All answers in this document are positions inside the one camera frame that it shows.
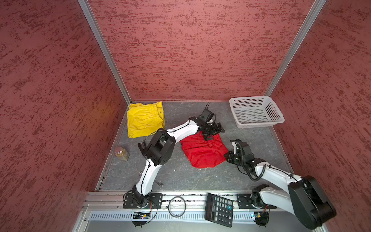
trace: black rubber ring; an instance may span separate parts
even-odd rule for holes
[[[175,198],[180,198],[180,199],[182,199],[182,200],[184,201],[184,211],[183,211],[180,215],[174,215],[174,214],[172,214],[172,212],[170,211],[170,204],[174,201]],[[174,218],[179,218],[179,217],[183,216],[183,214],[184,214],[185,211],[186,211],[186,208],[187,208],[187,204],[186,204],[184,198],[181,197],[181,196],[176,196],[176,197],[173,197],[173,199],[170,200],[170,202],[169,202],[169,206],[168,206],[167,209],[169,210],[169,213],[170,213],[171,216],[173,216]]]

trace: jar lid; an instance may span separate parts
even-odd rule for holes
[[[114,152],[120,154],[123,151],[122,147],[115,147]]]

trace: gray work surface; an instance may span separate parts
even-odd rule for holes
[[[288,212],[270,212],[267,227],[251,224],[233,224],[232,227],[218,225],[216,223],[200,222],[156,222],[136,227],[132,222],[118,221],[90,221],[86,232],[310,232],[297,218]]]
[[[189,117],[197,117],[202,113],[205,105],[206,102],[163,102],[165,129],[179,126]],[[286,157],[279,154],[268,127],[238,129],[228,102],[213,102],[209,110],[216,114],[216,122],[220,122],[226,131],[220,133],[220,137],[228,150],[233,150],[231,139],[240,139],[250,145],[255,158],[262,158],[284,171],[290,170]],[[129,160],[125,162],[113,158],[101,190],[125,191],[132,189],[139,181],[139,173],[144,170],[146,160],[137,144],[144,138],[129,138],[127,128],[124,130],[119,145],[129,152]],[[268,183],[265,180],[251,181],[248,176],[239,173],[236,165],[226,161],[214,168],[195,168],[185,156],[180,143],[175,145],[170,160],[159,170],[156,181],[164,185],[160,187],[154,183],[153,191],[238,191],[251,190],[258,185]]]

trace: calculator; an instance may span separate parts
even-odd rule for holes
[[[223,226],[232,227],[233,202],[230,199],[208,193],[205,219]]]

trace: red cloth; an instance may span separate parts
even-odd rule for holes
[[[213,140],[205,141],[201,132],[188,136],[180,141],[182,150],[193,167],[215,167],[224,162],[224,154],[228,152],[219,134]]]

